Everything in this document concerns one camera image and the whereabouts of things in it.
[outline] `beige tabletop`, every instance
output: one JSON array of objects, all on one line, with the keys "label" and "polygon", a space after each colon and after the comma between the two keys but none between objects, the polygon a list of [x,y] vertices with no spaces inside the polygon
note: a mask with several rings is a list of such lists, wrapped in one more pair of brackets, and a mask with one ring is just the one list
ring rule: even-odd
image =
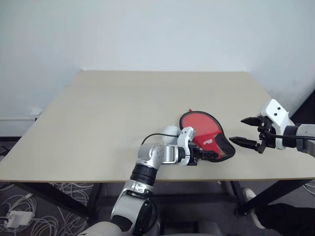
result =
[{"label": "beige tabletop", "polygon": [[[205,111],[228,137],[258,140],[255,116],[270,96],[245,72],[83,71],[0,162],[0,180],[124,181],[144,137]],[[152,137],[148,142],[161,141]],[[287,148],[264,154],[234,145],[223,162],[163,165],[158,180],[314,178],[315,158]]]}]

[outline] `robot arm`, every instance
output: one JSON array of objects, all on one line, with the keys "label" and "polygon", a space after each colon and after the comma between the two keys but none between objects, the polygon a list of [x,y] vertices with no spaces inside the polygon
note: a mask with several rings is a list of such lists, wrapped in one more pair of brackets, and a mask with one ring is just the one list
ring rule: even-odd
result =
[{"label": "robot arm", "polygon": [[258,126],[260,144],[242,137],[230,140],[242,147],[263,153],[265,148],[297,148],[298,151],[315,157],[315,124],[291,125],[288,112],[275,100],[271,99],[257,117],[248,117],[242,123]]},{"label": "robot arm", "polygon": [[143,144],[130,179],[126,181],[111,214],[110,222],[99,222],[80,235],[120,236],[144,235],[154,208],[150,197],[161,164],[187,165],[190,160],[189,141],[194,130],[186,127],[177,139],[177,145]]}]

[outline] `black table frame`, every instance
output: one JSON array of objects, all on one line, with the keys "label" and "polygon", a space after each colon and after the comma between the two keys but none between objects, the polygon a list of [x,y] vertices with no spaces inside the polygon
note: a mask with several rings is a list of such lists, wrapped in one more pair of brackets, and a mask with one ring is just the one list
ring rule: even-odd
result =
[{"label": "black table frame", "polygon": [[[153,199],[157,204],[208,202],[237,203],[235,213],[238,216],[245,216],[251,209],[267,205],[303,186],[303,184],[306,184],[309,181],[311,181],[311,179],[279,180],[248,202],[245,200],[243,189],[241,188],[239,181],[230,181],[234,195],[228,193],[155,195],[153,196]],[[93,185],[87,206],[74,200],[49,183],[15,182],[14,184],[50,203],[68,210],[71,213],[86,218],[89,223],[97,222],[97,207],[113,206],[117,199],[117,196],[99,198],[103,183],[95,183]]]}]

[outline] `oven mitt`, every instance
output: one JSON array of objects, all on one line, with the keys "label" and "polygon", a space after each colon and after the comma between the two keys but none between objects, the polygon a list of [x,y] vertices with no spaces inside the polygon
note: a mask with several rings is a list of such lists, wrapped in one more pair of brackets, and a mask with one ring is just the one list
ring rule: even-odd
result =
[{"label": "oven mitt", "polygon": [[235,148],[224,135],[220,123],[206,112],[189,111],[179,121],[180,129],[191,126],[195,130],[192,140],[203,150],[202,160],[220,162],[231,158]]}]

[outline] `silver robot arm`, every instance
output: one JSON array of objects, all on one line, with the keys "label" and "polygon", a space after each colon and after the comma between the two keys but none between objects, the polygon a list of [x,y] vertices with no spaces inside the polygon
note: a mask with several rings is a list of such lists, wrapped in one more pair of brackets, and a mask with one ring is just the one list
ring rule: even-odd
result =
[{"label": "silver robot arm", "polygon": [[99,222],[80,236],[144,235],[149,229],[152,210],[150,197],[161,164],[187,165],[190,160],[188,143],[194,137],[191,127],[184,128],[177,145],[143,144],[130,179],[126,181],[111,214],[110,222]]}]

